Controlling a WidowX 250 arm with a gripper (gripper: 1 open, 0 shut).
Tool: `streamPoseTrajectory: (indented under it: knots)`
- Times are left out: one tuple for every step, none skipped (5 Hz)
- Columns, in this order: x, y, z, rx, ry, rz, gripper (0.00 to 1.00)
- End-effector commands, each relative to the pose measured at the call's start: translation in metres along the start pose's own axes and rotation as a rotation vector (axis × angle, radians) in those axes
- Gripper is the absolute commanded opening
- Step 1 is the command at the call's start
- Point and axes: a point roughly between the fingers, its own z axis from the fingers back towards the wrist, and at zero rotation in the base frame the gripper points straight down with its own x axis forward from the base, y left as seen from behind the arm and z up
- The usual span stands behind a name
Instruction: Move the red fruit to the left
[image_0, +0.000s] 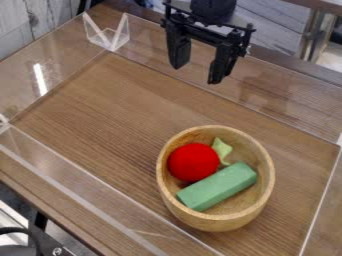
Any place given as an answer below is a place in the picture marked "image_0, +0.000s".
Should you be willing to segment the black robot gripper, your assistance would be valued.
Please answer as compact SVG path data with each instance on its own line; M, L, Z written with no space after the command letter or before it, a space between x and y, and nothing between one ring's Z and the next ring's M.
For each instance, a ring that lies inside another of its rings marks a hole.
M237 56L248 53L253 24L235 13L236 0L164 0L163 5L171 66L180 69L188 63L195 39L216 47L207 83L219 84L231 74Z

